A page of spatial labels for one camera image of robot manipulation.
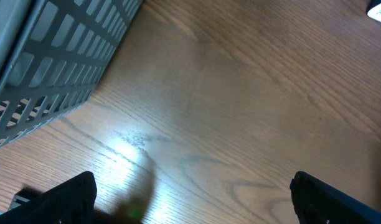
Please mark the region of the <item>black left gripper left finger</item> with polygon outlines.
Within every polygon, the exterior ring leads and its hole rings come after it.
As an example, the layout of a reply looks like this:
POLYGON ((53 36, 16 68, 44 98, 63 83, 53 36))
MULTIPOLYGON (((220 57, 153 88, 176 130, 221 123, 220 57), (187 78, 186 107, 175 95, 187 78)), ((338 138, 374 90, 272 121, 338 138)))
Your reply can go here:
POLYGON ((0 212, 0 224, 90 224, 96 193, 95 178, 90 171, 46 192, 25 187, 14 195, 8 211, 0 212))

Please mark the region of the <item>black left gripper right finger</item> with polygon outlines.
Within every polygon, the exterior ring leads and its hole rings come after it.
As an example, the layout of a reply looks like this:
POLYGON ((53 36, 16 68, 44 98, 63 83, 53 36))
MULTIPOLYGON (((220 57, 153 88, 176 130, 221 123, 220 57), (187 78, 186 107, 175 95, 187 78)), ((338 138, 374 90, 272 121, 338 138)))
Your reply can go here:
POLYGON ((295 173, 290 190, 300 224, 381 224, 381 212, 306 172, 295 173))

